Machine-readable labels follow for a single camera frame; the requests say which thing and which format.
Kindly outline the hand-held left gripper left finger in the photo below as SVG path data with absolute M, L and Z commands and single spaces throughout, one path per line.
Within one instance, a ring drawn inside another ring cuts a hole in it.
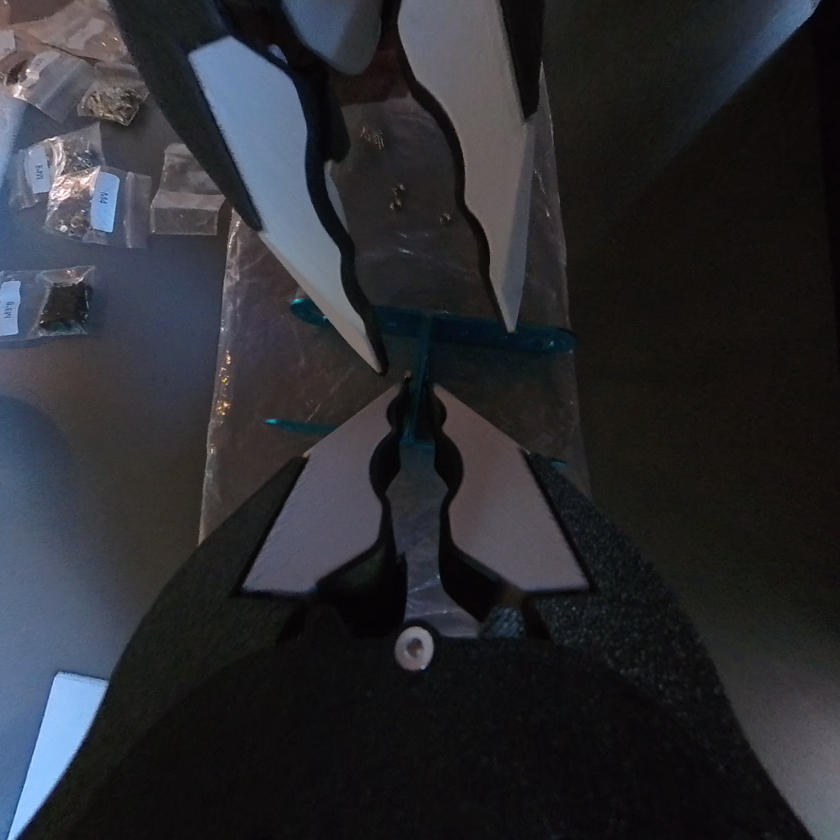
M 304 455 L 243 590 L 309 595 L 392 534 L 387 491 L 401 468 L 403 386 L 394 385 Z

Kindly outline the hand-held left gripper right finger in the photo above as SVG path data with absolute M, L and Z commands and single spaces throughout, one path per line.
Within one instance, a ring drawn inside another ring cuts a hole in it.
M 450 596 L 586 592 L 590 582 L 529 452 L 440 385 L 429 389 L 446 495 L 438 568 Z

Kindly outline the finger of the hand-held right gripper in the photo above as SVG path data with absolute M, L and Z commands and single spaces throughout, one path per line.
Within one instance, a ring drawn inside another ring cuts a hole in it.
M 354 242 L 322 158 L 317 95 L 288 66 L 228 35 L 189 54 L 258 220 L 258 236 L 378 375 L 388 361 L 355 269 Z
M 403 1 L 396 28 L 414 98 L 444 132 L 455 200 L 508 332 L 527 261 L 537 112 L 537 4 Z

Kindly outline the large clear plastic bag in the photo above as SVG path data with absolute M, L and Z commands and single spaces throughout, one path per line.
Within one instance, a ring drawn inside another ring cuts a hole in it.
M 351 150 L 333 177 L 365 295 L 376 307 L 501 326 L 480 275 L 478 244 L 455 204 L 455 164 L 434 118 L 409 95 L 355 104 L 343 115 Z M 383 151 L 360 143 L 363 124 L 385 133 Z M 394 213 L 389 204 L 399 183 L 406 193 L 402 211 Z M 452 224 L 438 223 L 442 212 L 451 213 Z M 265 419 L 339 426 L 413 368 L 415 340 L 383 333 L 390 367 L 386 376 L 375 374 L 330 323 L 316 327 L 291 313 L 299 297 L 305 294 L 259 237 L 232 220 L 207 429 L 202 538 L 289 459 L 320 440 L 268 427 Z

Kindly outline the grey desk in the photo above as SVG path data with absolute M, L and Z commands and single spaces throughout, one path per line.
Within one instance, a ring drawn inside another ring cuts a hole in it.
M 543 55 L 595 500 L 838 838 L 838 2 L 547 2 Z M 104 298 L 2 348 L 6 838 L 55 672 L 109 677 L 197 541 L 225 246 L 2 212 L 3 269 Z

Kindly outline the pile of small hardware bags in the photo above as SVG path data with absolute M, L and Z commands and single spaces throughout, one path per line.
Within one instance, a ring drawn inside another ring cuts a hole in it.
M 183 143 L 154 178 L 107 161 L 150 98 L 124 44 L 111 2 L 69 2 L 8 24 L 2 2 L 2 94 L 57 123 L 82 126 L 12 154 L 8 201 L 45 205 L 45 230 L 89 245 L 143 248 L 150 234 L 214 236 L 225 200 Z

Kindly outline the small bag of black screws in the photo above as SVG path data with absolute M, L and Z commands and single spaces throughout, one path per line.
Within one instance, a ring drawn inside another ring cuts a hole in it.
M 94 266 L 1 272 L 1 344 L 83 335 L 96 286 Z

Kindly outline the white instruction manual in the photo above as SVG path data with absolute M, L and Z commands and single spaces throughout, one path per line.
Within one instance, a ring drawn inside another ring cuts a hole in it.
M 106 679 L 88 675 L 60 671 L 54 676 L 8 839 L 20 836 L 67 771 L 108 687 Z

